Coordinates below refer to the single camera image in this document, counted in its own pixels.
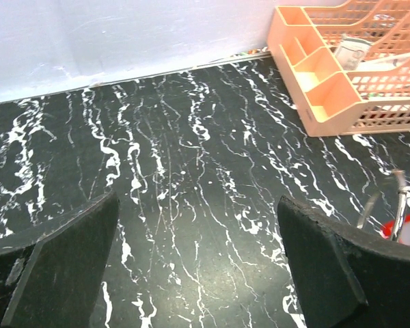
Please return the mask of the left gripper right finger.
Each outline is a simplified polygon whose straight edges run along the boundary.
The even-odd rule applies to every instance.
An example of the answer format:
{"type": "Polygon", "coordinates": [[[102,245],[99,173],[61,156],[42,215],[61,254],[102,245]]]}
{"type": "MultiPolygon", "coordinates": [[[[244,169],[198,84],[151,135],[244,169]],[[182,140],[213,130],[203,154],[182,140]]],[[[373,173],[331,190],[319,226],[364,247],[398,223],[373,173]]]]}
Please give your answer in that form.
{"type": "Polygon", "coordinates": [[[308,327],[410,327],[410,246],[286,195],[277,221],[308,327]]]}

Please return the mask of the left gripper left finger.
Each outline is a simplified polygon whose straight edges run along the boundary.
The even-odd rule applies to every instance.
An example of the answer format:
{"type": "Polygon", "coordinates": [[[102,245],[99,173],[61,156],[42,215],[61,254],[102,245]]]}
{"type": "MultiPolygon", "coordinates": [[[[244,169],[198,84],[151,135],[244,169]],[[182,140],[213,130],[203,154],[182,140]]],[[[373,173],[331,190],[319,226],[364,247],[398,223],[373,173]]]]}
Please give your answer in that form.
{"type": "Polygon", "coordinates": [[[120,201],[104,193],[0,240],[0,327],[88,327],[120,201]]]}

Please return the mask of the large silver keyring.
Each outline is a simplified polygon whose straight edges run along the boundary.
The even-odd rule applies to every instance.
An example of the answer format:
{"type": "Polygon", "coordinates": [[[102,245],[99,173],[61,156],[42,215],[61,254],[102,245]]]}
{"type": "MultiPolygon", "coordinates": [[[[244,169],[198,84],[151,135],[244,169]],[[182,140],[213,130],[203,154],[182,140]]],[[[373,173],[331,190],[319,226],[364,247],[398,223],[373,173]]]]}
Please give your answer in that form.
{"type": "MultiPolygon", "coordinates": [[[[410,186],[407,184],[405,173],[400,169],[393,169],[389,176],[394,176],[398,184],[397,195],[398,195],[398,208],[396,211],[395,219],[393,220],[392,227],[390,229],[390,234],[384,233],[391,241],[400,242],[400,234],[402,232],[403,226],[407,221],[407,200],[410,199],[410,186]]],[[[377,191],[370,196],[369,200],[364,206],[363,213],[360,215],[357,228],[362,230],[372,213],[374,205],[376,204],[381,192],[377,191]]]]}

